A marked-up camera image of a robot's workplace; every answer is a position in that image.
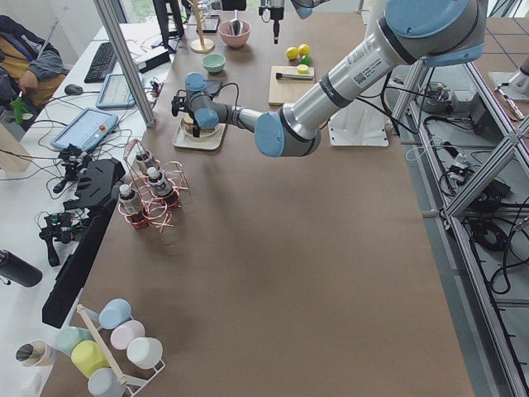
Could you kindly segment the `wooden cutting board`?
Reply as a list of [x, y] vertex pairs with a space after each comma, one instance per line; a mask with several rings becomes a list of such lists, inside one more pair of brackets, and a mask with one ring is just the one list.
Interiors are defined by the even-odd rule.
[[315, 83], [315, 70], [308, 67], [307, 73], [300, 74], [301, 79], [281, 79], [276, 78], [276, 74], [298, 74], [297, 66], [271, 67], [269, 79], [269, 105], [281, 105], [284, 103], [294, 103], [300, 99]]

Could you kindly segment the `white round plate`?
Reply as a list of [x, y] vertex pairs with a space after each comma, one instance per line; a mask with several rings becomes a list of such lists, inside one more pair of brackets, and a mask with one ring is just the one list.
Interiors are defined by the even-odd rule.
[[[193, 125], [185, 124], [184, 121], [182, 121], [182, 126], [184, 129], [184, 132], [187, 136], [190, 136], [191, 138], [196, 138], [193, 136]], [[210, 136], [214, 135], [217, 130], [219, 129], [220, 125], [215, 126], [214, 128], [207, 129], [207, 128], [201, 128], [200, 131], [200, 137], [196, 139], [207, 139]]]

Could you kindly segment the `green pastel cup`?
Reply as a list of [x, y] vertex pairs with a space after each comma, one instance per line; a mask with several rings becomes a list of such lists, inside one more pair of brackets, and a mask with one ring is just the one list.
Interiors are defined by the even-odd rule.
[[83, 341], [94, 341], [87, 328], [68, 326], [62, 329], [56, 340], [55, 347], [66, 356], [71, 357], [73, 350]]

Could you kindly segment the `wooden mug tree stand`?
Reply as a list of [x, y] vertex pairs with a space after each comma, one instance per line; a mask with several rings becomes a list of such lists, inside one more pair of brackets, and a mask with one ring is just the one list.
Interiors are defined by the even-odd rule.
[[195, 30], [198, 34], [198, 38], [191, 42], [191, 50], [195, 53], [206, 54], [210, 53], [215, 48], [213, 40], [205, 37], [204, 35], [204, 23], [206, 19], [211, 15], [211, 8], [209, 2], [206, 1], [203, 5], [199, 5], [198, 1], [182, 1], [183, 7], [186, 10], [187, 16], [183, 23], [187, 30]]

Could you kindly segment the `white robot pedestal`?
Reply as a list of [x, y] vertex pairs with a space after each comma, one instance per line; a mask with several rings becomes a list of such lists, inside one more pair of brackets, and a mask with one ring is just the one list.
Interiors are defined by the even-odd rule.
[[366, 103], [357, 99], [331, 117], [328, 131], [333, 146], [388, 146], [384, 115], [370, 106], [382, 106], [383, 86], [384, 78], [379, 77], [363, 92]]

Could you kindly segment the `grey pastel cup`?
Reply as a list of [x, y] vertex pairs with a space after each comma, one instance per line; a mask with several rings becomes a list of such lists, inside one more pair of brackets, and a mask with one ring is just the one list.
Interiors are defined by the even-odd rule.
[[110, 368], [98, 369], [88, 379], [88, 392], [94, 397], [122, 397], [125, 388]]

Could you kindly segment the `computer mouse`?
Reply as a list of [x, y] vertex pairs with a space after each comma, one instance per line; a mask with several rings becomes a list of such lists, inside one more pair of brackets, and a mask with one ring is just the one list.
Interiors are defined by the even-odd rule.
[[66, 95], [78, 96], [83, 93], [83, 88], [77, 84], [67, 84], [64, 87], [64, 93]]

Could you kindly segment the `yellow lemon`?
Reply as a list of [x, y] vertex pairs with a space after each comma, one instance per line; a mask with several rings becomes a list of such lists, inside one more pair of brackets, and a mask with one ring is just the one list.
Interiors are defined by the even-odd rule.
[[285, 56], [288, 60], [296, 60], [298, 58], [298, 48], [291, 46], [285, 51]]
[[298, 47], [299, 56], [309, 55], [310, 53], [311, 53], [311, 47], [308, 44], [303, 43]]

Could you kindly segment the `cream rabbit tray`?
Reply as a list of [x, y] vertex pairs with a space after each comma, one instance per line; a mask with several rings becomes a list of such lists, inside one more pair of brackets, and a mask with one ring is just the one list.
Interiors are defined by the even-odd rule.
[[182, 126], [183, 119], [180, 120], [179, 126], [172, 138], [172, 144], [176, 148], [189, 149], [189, 150], [200, 150], [200, 151], [215, 151], [222, 143], [222, 138], [226, 125], [221, 123], [217, 132], [207, 139], [196, 139], [187, 136]]

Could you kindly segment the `green lime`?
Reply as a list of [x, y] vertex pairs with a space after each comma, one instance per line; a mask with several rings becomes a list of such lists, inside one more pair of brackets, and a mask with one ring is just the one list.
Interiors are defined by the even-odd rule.
[[309, 66], [311, 63], [312, 63], [312, 58], [310, 55], [303, 55], [299, 62], [302, 64], [302, 65], [307, 65]]

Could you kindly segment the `black water bottle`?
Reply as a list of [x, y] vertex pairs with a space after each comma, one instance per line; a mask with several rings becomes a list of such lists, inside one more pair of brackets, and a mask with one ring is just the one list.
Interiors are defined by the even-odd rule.
[[42, 280], [42, 272], [10, 251], [1, 250], [1, 281], [33, 287]]

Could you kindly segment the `white pastel cup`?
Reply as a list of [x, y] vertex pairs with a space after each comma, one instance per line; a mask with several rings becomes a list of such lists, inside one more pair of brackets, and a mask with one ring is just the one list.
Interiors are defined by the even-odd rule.
[[129, 343], [126, 355], [131, 363], [142, 370], [148, 370], [162, 360], [163, 345], [153, 337], [137, 337]]

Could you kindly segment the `blue pastel cup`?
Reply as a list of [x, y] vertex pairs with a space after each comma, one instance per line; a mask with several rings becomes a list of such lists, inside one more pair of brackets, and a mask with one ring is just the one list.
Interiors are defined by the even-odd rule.
[[104, 306], [98, 320], [102, 328], [112, 330], [131, 318], [131, 305], [129, 302], [125, 299], [116, 298]]

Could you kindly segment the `tea bottle one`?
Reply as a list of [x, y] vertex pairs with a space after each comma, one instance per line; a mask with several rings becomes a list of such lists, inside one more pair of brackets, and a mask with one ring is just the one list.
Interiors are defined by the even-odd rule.
[[135, 158], [136, 165], [143, 175], [148, 175], [148, 169], [156, 167], [155, 158], [149, 151], [138, 152]]

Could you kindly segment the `yellow lemon far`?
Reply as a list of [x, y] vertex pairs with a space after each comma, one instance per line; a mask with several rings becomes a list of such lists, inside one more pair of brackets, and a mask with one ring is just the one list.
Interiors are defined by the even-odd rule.
[[311, 47], [308, 44], [303, 43], [298, 47], [299, 56], [309, 55], [310, 53], [311, 53]]

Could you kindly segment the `black keyboard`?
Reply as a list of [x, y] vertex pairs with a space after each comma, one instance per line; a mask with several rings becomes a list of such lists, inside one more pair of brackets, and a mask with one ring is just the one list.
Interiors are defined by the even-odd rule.
[[97, 49], [88, 72], [84, 78], [86, 84], [102, 83], [110, 74], [117, 62], [117, 55], [112, 43], [103, 42]]

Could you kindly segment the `pink pastel cup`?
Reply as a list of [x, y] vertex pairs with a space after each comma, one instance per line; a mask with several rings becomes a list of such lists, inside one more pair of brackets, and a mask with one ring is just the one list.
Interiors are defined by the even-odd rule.
[[143, 323], [132, 319], [116, 327], [112, 331], [110, 341], [115, 349], [123, 351], [128, 348], [134, 339], [144, 336], [145, 326]]

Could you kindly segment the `pink bowl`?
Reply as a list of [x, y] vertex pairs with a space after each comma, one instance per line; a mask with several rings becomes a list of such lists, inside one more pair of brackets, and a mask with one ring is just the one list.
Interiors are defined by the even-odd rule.
[[241, 21], [241, 31], [235, 35], [231, 29], [231, 22], [225, 21], [218, 27], [218, 33], [222, 41], [233, 49], [243, 47], [249, 40], [251, 25], [247, 21]]

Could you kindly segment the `tea bottle two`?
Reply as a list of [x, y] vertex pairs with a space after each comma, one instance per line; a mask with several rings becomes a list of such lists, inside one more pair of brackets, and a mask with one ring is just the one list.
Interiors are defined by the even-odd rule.
[[164, 172], [151, 166], [147, 170], [148, 183], [152, 188], [153, 194], [157, 197], [164, 198], [171, 194], [172, 186], [166, 179]]

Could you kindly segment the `mint green bowl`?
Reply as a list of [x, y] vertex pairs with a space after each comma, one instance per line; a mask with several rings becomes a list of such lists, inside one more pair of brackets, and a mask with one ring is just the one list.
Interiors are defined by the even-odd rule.
[[217, 74], [224, 70], [226, 58], [220, 54], [206, 55], [202, 59], [203, 68], [210, 74]]

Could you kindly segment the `half lemon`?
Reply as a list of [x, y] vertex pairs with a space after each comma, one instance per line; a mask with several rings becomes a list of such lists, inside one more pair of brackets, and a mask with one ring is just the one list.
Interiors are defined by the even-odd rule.
[[304, 64], [300, 64], [297, 66], [297, 72], [299, 74], [308, 74], [309, 73], [309, 67]]

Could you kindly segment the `seated person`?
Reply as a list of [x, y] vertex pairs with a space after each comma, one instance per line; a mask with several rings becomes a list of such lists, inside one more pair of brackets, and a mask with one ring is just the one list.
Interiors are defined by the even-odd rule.
[[9, 16], [1, 16], [1, 104], [20, 98], [38, 116], [66, 77], [59, 51]]

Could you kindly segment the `yellow lemon near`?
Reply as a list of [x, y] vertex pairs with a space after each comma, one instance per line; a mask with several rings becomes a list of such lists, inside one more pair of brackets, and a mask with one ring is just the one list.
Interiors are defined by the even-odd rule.
[[288, 60], [296, 60], [298, 58], [298, 48], [291, 46], [285, 51], [285, 56]]

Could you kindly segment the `tea bottle three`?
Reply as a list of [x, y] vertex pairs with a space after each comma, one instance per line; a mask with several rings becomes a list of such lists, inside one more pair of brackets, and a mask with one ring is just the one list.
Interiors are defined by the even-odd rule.
[[128, 184], [119, 187], [119, 200], [123, 210], [128, 215], [138, 213], [138, 203], [136, 191]]

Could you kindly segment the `teach pendant far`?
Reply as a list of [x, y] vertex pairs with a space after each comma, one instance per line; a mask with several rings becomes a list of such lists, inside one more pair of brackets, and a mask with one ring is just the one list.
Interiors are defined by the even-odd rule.
[[102, 110], [122, 110], [132, 108], [136, 101], [129, 89], [124, 74], [108, 74], [96, 101], [96, 107]]

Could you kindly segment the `steel ice scoop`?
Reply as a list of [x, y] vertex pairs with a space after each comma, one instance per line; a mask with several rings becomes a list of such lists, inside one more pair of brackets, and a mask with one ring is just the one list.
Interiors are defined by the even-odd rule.
[[230, 32], [232, 36], [239, 36], [242, 32], [243, 24], [238, 17], [238, 11], [234, 11], [234, 17], [230, 20]]

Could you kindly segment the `teach pendant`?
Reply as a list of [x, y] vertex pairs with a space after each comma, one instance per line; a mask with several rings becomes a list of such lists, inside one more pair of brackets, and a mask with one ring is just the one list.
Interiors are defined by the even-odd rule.
[[102, 110], [122, 110], [132, 108], [136, 101], [129, 89], [124, 74], [108, 74], [96, 101], [96, 107]]
[[66, 149], [69, 145], [88, 152], [95, 148], [118, 124], [118, 116], [96, 108], [84, 109], [50, 145]]

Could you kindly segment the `aluminium frame post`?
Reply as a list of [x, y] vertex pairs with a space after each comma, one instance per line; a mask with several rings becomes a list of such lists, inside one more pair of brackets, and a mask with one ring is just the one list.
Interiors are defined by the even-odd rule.
[[93, 0], [100, 20], [106, 30], [109, 41], [117, 55], [117, 60], [122, 68], [122, 72], [131, 90], [132, 97], [140, 111], [147, 128], [155, 125], [155, 114], [146, 97], [143, 84], [139, 76], [139, 70], [131, 58], [126, 40], [122, 34], [120, 24], [117, 20], [112, 2], [109, 0]]

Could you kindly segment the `paper cup with steel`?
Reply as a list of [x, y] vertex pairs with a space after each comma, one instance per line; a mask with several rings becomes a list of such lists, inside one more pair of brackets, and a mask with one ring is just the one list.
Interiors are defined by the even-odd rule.
[[21, 345], [15, 355], [23, 366], [52, 366], [55, 363], [56, 350], [43, 340], [34, 340]]

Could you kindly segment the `yellow pastel cup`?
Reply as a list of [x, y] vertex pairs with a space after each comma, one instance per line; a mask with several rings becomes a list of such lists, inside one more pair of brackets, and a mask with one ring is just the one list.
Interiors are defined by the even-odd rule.
[[95, 371], [110, 366], [99, 345], [92, 340], [80, 342], [73, 349], [70, 358], [86, 378], [89, 378]]

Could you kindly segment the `teach pendant near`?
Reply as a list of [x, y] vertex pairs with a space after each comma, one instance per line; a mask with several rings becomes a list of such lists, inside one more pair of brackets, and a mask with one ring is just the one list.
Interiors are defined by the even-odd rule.
[[118, 116], [96, 108], [84, 109], [50, 145], [66, 149], [69, 145], [88, 152], [95, 148], [118, 124]]

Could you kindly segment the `white cup rack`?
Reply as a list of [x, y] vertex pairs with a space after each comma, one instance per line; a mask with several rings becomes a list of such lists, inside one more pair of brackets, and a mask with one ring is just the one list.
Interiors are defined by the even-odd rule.
[[[100, 312], [88, 309], [82, 304], [76, 307], [76, 312], [84, 326], [91, 332], [94, 342], [99, 345], [103, 355], [107, 358], [110, 365], [108, 368], [114, 372], [118, 381], [126, 386], [123, 396], [139, 396], [146, 386], [165, 369], [164, 347], [162, 360], [154, 368], [142, 370], [128, 360], [126, 350], [120, 351], [112, 346], [110, 337], [114, 329], [107, 330], [100, 326], [98, 320]], [[146, 329], [144, 337], [152, 337]]]

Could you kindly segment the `grey folded cloth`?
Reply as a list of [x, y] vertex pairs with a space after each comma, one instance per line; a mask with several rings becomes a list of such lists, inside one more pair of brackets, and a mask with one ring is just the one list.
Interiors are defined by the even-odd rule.
[[208, 79], [206, 92], [211, 97], [214, 98], [218, 95], [219, 91], [222, 89], [223, 82], [221, 80]]

